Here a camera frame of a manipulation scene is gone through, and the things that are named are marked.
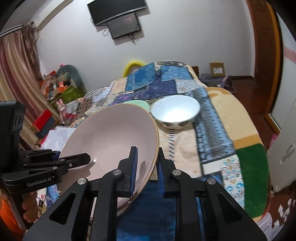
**ceiling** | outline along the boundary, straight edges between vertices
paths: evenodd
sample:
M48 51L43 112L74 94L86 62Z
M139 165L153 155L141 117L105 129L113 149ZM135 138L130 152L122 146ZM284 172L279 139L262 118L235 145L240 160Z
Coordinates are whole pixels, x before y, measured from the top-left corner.
M29 21L47 1L50 0L25 0L11 15L0 32Z

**curtain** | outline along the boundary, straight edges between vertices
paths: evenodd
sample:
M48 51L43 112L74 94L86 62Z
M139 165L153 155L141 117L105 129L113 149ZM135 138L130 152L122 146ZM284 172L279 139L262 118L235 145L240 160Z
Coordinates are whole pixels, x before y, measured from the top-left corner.
M34 29L25 23L21 30L0 38L0 100L18 100L26 106L20 133L20 142L25 149L35 147L38 138L30 127L45 109L60 120L40 91L41 79Z

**pink bowl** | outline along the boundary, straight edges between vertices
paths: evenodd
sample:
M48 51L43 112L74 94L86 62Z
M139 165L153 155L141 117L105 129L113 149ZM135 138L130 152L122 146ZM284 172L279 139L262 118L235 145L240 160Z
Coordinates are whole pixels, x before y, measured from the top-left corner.
M60 157L88 153L91 162L70 169L58 184L61 194L76 180L101 178L116 169L120 160L128 157L131 146L138 148L138 166L134 196L118 199L118 211L128 206L148 182L159 149L159 134L155 120L140 106L116 104L84 121L70 136Z

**human hand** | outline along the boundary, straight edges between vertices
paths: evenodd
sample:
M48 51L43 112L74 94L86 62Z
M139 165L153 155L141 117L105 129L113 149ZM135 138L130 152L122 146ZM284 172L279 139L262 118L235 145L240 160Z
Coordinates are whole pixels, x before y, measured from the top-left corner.
M8 201L8 193L3 189L0 189L0 197L3 200ZM22 208L25 210L23 217L28 223L34 222L38 217L38 205L36 197L37 192L35 191L26 194L23 198Z

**floor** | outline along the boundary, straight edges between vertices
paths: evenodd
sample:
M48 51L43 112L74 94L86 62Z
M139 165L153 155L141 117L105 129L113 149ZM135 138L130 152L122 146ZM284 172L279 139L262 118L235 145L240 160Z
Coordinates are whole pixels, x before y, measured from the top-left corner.
M267 150L273 134L263 119L269 95L252 80L234 80L233 85L236 89L235 97L246 108Z

